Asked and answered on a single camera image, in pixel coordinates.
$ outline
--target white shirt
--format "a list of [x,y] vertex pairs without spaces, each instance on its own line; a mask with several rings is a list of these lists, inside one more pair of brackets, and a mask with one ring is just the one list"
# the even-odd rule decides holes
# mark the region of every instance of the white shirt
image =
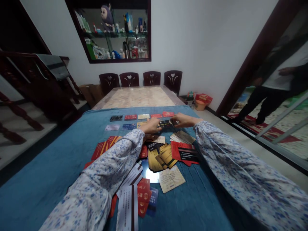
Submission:
[[291,57],[289,57],[286,61],[284,61],[271,75],[270,77],[264,82],[262,85],[263,87],[279,89],[279,90],[290,90],[290,83],[294,76],[286,75],[281,76],[279,75],[278,70],[285,68],[285,67],[296,67],[304,65],[308,62],[308,41],[302,45],[302,47],[295,52]]

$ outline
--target red carpet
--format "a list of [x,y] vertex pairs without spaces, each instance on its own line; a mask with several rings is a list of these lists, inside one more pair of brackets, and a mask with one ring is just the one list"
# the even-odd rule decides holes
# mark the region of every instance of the red carpet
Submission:
[[[228,115],[228,117],[230,117],[230,118],[235,118],[237,116],[238,116],[238,114]],[[268,126],[268,124],[266,124],[266,123],[256,124],[256,119],[249,116],[249,115],[246,116],[245,120],[243,120],[241,122],[241,124],[244,125],[245,127],[249,128],[249,129],[253,130],[256,133],[260,133],[264,128],[266,128]],[[272,127],[262,137],[267,139],[268,141],[272,142],[276,138],[280,137],[282,134],[284,134],[283,131],[281,131],[281,130],[275,128],[275,127]],[[295,142],[295,141],[301,141],[301,140],[294,137],[294,136],[288,136],[287,138],[283,139],[279,143],[290,143],[290,142]]]

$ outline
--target hand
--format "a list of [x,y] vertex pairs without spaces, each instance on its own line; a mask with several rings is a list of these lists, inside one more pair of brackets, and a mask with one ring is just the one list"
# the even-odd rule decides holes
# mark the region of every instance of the hand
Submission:
[[142,130],[145,134],[153,134],[156,132],[161,131],[161,127],[158,127],[159,125],[159,118],[152,118],[147,119],[147,123],[139,127],[140,130]]
[[259,77],[252,82],[252,85],[257,87],[257,86],[260,86],[262,82],[263,82],[263,79]]
[[180,127],[193,127],[195,124],[203,121],[203,119],[195,118],[192,116],[188,116],[182,113],[176,114],[174,117],[171,118],[174,121],[179,121],[180,123],[177,125],[174,125],[174,127],[180,128]]
[[295,71],[296,67],[285,67],[280,70],[278,70],[279,75],[286,76],[292,74],[293,71]]

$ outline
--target cardboard box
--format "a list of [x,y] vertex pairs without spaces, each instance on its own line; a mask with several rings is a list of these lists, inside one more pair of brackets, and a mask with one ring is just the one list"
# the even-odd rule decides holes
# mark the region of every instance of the cardboard box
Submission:
[[213,98],[206,94],[201,93],[196,95],[196,100],[200,100],[206,105],[209,105],[212,102]]
[[79,86],[90,107],[93,108],[103,97],[103,91],[99,84],[86,84]]

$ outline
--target floral sleeve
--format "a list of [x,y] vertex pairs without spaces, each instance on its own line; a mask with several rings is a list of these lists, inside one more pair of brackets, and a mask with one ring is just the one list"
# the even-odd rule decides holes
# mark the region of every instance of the floral sleeve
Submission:
[[143,131],[132,130],[83,170],[40,230],[103,230],[111,198],[136,163],[143,138]]
[[307,230],[308,196],[217,127],[194,126],[203,158],[229,192],[270,230]]

